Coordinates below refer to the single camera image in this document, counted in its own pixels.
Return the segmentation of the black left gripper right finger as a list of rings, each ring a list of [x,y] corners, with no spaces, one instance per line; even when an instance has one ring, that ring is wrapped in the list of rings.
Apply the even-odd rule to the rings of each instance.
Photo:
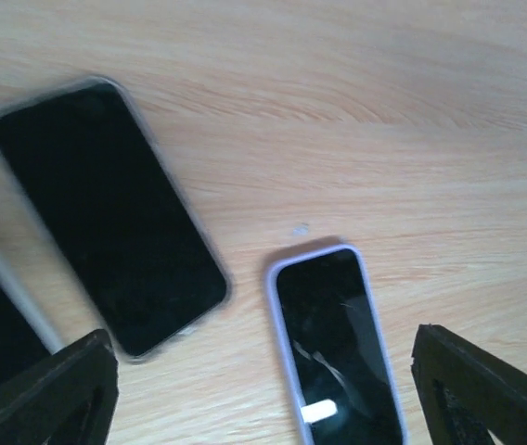
[[[438,324],[418,327],[411,372],[434,444],[527,444],[527,374]]]

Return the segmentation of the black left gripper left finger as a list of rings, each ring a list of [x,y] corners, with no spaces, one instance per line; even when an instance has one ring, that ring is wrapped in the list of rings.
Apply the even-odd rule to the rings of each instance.
[[[0,444],[104,444],[119,396],[103,329],[0,385]]]

